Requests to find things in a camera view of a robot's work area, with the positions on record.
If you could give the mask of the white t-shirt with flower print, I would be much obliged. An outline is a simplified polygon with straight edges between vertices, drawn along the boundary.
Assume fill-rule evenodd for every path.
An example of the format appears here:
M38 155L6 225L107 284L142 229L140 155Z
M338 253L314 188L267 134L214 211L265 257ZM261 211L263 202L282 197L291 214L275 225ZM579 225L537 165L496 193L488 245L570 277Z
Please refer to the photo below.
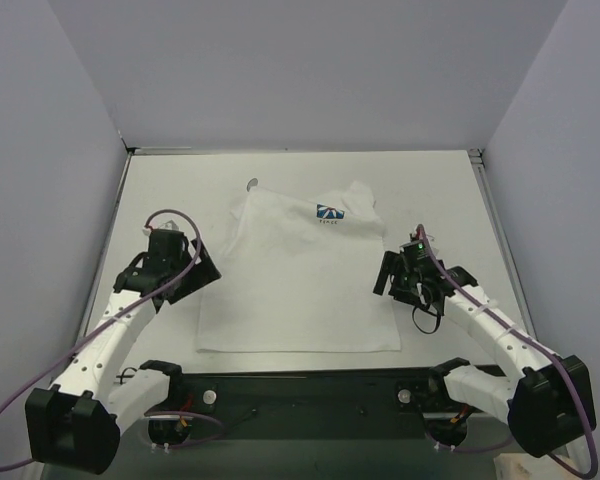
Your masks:
M195 346L222 353L398 351L391 305L373 292L384 224L372 190L298 199L256 187L237 208Z

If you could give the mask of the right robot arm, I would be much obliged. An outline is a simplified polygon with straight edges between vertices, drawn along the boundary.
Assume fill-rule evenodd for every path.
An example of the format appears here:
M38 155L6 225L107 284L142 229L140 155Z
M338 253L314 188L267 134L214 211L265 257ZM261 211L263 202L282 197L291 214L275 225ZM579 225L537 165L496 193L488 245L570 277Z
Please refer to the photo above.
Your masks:
M563 357L520 329L466 269L445 268L426 241L412 238L385 252L374 286L377 295L454 323L500 369L489 374L454 358L433 368L429 400L465 404L504 423L518 445L539 458L596 428L589 371L582 360Z

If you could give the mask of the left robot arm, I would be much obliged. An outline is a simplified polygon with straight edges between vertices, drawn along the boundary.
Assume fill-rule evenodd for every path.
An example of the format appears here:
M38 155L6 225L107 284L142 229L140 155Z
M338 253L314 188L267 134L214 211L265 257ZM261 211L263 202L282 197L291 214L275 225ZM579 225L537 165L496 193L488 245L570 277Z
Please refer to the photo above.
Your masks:
M220 279L201 239L156 229L148 248L116 277L97 327L51 386L35 388L25 402L32 458L40 463L101 474L120 440L158 406L184 402L181 366L149 360L116 385L132 347L165 304L173 305Z

